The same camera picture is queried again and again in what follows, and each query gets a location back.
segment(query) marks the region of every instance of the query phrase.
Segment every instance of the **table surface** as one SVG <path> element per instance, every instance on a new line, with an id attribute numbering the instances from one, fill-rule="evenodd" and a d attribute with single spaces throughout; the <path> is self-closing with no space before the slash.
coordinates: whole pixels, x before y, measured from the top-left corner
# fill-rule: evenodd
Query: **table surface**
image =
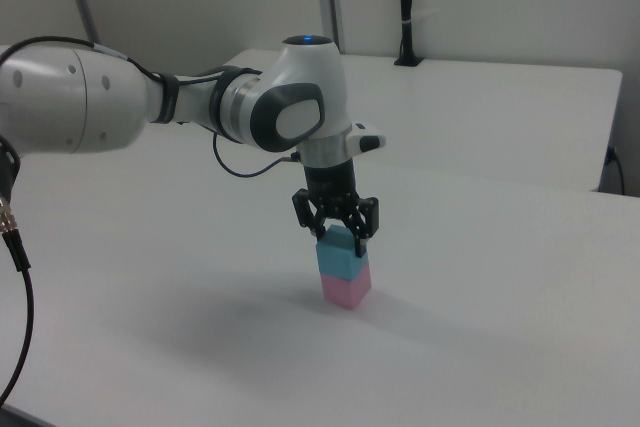
<path id="1" fill-rule="evenodd" d="M 229 63 L 266 69 L 277 53 Z M 600 185 L 622 74 L 343 56 L 349 111 L 388 136 L 381 162 L 580 191 Z"/>
<path id="2" fill-rule="evenodd" d="M 247 171 L 267 156 L 221 145 Z M 27 157 L 32 350 L 9 403 L 60 426 L 637 425 L 637 199 L 356 162 L 374 290 L 322 299 L 291 195 L 195 126 Z M 0 379 L 24 329 L 0 263 Z"/>

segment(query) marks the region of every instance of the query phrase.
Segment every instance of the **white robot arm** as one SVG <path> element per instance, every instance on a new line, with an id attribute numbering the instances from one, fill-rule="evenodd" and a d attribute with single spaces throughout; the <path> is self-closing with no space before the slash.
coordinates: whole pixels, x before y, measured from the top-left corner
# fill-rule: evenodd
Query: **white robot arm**
<path id="1" fill-rule="evenodd" d="M 340 53 L 320 36 L 286 39 L 264 73 L 227 67 L 204 78 L 151 74 L 98 44 L 33 46 L 0 65 L 0 135 L 20 156 L 119 149 L 147 122 L 172 121 L 269 152 L 296 148 L 308 187 L 293 199 L 299 223 L 320 238 L 327 217 L 341 220 L 363 255 L 377 230 L 377 200 L 357 195 L 351 159 L 384 146 L 385 138 L 352 124 L 346 101 Z"/>

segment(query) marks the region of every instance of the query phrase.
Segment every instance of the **stacked blocks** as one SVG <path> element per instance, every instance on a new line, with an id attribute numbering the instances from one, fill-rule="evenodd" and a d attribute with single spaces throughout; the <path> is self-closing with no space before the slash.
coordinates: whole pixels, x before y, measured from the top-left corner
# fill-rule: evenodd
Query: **stacked blocks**
<path id="1" fill-rule="evenodd" d="M 356 256 L 353 234 L 332 225 L 316 244 L 324 298 L 347 309 L 355 309 L 371 290 L 369 256 Z"/>

